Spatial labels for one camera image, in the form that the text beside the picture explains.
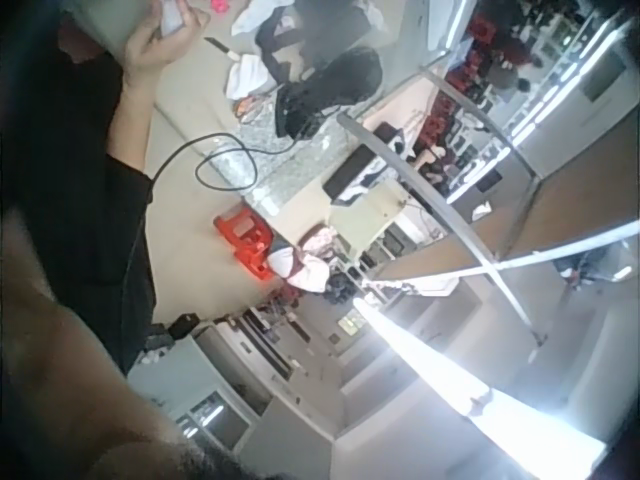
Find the black shirt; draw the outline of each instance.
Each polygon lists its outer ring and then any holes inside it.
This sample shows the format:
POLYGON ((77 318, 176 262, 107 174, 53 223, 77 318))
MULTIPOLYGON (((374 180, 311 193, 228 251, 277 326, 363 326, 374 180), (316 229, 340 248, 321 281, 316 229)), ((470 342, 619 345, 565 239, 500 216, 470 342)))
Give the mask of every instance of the black shirt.
POLYGON ((151 180, 106 153, 120 92, 113 58, 74 65, 55 43, 48 47, 40 46, 37 62, 12 84, 2 131, 2 210, 22 211, 57 299, 126 373, 156 302, 144 235, 151 180))

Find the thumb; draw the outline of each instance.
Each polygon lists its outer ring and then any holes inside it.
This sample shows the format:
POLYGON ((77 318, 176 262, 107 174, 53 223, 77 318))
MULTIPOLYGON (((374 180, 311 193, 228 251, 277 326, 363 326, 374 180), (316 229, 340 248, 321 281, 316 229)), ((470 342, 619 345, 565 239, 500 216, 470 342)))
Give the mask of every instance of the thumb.
POLYGON ((151 0, 151 10, 147 16, 140 22, 131 37, 129 37, 128 46, 134 51, 141 51, 151 42, 162 22, 162 5, 160 0, 151 0))

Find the hand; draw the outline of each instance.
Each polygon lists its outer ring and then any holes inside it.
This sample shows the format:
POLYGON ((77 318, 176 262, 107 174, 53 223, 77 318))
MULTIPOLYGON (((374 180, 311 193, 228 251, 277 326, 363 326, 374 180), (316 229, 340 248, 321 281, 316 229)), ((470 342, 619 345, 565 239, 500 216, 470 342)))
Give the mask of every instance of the hand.
POLYGON ((184 56, 209 23, 209 15, 191 8, 187 0, 176 0, 176 3, 184 24, 181 29, 165 38, 158 38, 162 5, 160 0, 152 0, 150 14, 127 41, 124 54, 126 86, 154 87, 162 69, 184 56))

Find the pink object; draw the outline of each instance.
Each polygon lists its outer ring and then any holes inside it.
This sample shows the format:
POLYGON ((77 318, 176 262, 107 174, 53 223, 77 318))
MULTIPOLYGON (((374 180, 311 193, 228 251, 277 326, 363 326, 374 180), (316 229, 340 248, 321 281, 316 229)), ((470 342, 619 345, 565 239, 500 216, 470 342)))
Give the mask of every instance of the pink object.
POLYGON ((216 13, 225 13, 229 10, 229 2, 227 0, 211 0, 211 8, 216 13))

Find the tiled floor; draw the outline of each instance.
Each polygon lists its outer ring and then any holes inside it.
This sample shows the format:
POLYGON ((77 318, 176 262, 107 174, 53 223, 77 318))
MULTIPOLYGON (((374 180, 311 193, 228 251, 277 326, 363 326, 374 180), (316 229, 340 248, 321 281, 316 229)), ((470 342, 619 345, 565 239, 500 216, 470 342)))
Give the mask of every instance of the tiled floor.
MULTIPOLYGON (((147 160, 153 175, 184 140, 154 114, 147 160)), ((163 173, 147 216, 158 306, 155 321, 170 323, 185 312, 216 317, 262 299, 273 286, 250 275, 213 227, 213 218, 238 205, 238 194, 202 187, 194 178, 201 157, 184 154, 163 173)), ((208 181, 224 186, 213 172, 208 181)))

